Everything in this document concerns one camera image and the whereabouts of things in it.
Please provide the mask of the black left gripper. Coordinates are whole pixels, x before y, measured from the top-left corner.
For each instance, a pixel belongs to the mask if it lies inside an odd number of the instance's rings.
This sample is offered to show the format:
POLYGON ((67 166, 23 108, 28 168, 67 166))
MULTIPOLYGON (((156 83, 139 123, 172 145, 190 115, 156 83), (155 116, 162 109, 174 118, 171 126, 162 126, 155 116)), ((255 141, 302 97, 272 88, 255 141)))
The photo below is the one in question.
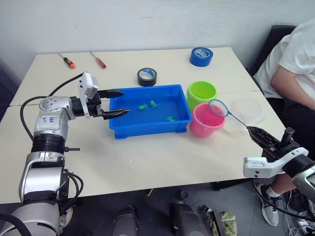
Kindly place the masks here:
POLYGON ((89 112, 89 116, 91 117, 103 117, 104 120, 114 119, 122 117, 130 112, 129 109, 115 109, 111 111, 104 112, 101 107, 101 99, 102 98, 115 98, 123 96, 124 92, 116 89, 106 89, 106 90, 98 90, 93 98, 88 98, 87 108, 89 112))

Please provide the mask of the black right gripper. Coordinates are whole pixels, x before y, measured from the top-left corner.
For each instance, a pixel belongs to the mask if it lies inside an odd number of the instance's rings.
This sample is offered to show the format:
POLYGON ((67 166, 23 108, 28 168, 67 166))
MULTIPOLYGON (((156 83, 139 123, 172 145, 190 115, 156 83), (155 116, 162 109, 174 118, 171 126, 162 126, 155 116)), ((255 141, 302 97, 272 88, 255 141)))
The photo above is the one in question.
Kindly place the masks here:
POLYGON ((266 157, 268 162, 279 160, 299 147, 299 144, 292 138, 295 130, 291 127, 284 130, 284 134, 280 141, 261 128, 247 126, 247 130, 250 138, 263 148, 261 156, 266 157))

